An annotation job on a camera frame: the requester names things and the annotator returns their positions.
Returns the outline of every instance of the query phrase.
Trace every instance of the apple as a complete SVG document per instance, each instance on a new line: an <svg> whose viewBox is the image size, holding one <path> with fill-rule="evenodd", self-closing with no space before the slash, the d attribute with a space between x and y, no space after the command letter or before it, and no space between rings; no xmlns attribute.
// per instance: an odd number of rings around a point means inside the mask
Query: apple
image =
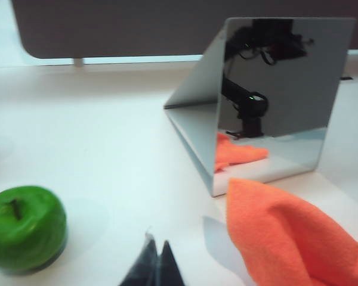
<svg viewBox="0 0 358 286"><path fill-rule="evenodd" d="M0 193L0 268L36 269L56 257L66 239L66 214L60 200L39 186Z"/></svg>

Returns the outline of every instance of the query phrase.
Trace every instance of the white table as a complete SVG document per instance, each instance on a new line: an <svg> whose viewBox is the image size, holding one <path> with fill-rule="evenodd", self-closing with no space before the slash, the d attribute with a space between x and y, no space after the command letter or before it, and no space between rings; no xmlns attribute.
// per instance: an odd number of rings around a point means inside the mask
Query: white table
<svg viewBox="0 0 358 286"><path fill-rule="evenodd" d="M69 240L50 267L0 286L117 285L144 233L168 239L186 285L254 285L163 112L192 63L0 68L0 191L53 190ZM343 82L318 172L273 182L358 239L358 77Z"/></svg>

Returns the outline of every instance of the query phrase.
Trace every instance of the black object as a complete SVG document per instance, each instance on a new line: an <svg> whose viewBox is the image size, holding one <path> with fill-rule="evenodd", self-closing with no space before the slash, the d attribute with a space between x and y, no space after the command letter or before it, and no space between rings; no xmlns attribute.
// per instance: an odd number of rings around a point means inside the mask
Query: black object
<svg viewBox="0 0 358 286"><path fill-rule="evenodd" d="M224 61L233 58L242 51L251 51L250 56L241 57L250 60L261 55L263 60L274 65L279 60L291 60L305 57L304 44L312 44L309 39L303 42L301 35L292 33L293 19L255 19L252 27L241 27L226 42Z"/></svg>
<svg viewBox="0 0 358 286"><path fill-rule="evenodd" d="M268 99L258 92L249 92L231 80L223 77L221 93L231 100L237 110L237 118L242 120L241 132L228 132L237 138L255 138L263 136L261 118L268 110Z"/></svg>
<svg viewBox="0 0 358 286"><path fill-rule="evenodd" d="M224 61L240 55L244 60L252 60L259 55L263 61L273 66L278 61L305 57L304 45L313 44L309 39L303 42L302 35L292 33L293 19L255 19L252 27L241 27L226 42ZM268 110L267 97L259 92L249 92L223 75L221 93L233 102L237 118L242 120L241 132L227 132L236 138L263 136L261 117Z"/></svg>
<svg viewBox="0 0 358 286"><path fill-rule="evenodd" d="M155 240L147 235L138 259L119 286L184 286L168 241L158 257Z"/></svg>
<svg viewBox="0 0 358 286"><path fill-rule="evenodd" d="M147 235L141 253L119 286L152 286L157 261L155 240Z"/></svg>

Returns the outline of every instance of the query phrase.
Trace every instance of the white surface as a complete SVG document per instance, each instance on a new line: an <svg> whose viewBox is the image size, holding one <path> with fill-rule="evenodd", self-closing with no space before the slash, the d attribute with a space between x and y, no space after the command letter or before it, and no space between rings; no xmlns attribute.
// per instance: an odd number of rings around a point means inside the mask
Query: white surface
<svg viewBox="0 0 358 286"><path fill-rule="evenodd" d="M191 105L166 110L210 178L214 175L217 104Z"/></svg>
<svg viewBox="0 0 358 286"><path fill-rule="evenodd" d="M317 166L326 128L318 128L280 137L232 140L236 145L252 145L268 149L265 159L236 164L215 173L212 194L223 195L229 178L244 178L259 182L271 182L313 170Z"/></svg>
<svg viewBox="0 0 358 286"><path fill-rule="evenodd" d="M162 109L188 72L185 63L0 68L0 191L48 187L69 224L55 263L29 276L0 272L0 286L117 285L146 230L158 248L170 240L187 285L254 285L226 232L225 196L209 196ZM353 98L358 81L342 83L320 167L336 178L306 173L272 184L358 239Z"/></svg>

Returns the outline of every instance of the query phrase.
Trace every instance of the mirror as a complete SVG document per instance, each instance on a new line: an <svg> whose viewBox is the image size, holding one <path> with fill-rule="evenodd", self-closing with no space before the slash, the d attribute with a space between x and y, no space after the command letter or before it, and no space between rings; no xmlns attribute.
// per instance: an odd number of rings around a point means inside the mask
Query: mirror
<svg viewBox="0 0 358 286"><path fill-rule="evenodd" d="M196 134L196 139L184 137L211 177L213 196L226 192L231 177L270 182L316 168L353 22L347 18L227 19L224 33L209 49L219 53L211 57L215 68L220 65L218 72L202 70L205 63L199 63L193 82L184 82L187 88L199 79L206 85L207 77L208 87L218 83L213 91L204 90L202 97L193 89L186 91L197 110L208 106L208 116L203 112L190 117L189 107L179 108L179 114L191 118L179 129ZM204 57L211 62L207 52ZM173 98L184 95L177 92ZM197 128L200 118L203 127ZM207 135L202 136L200 129L208 130ZM205 150L215 152L205 154ZM212 173L204 163L206 156L213 159Z"/></svg>

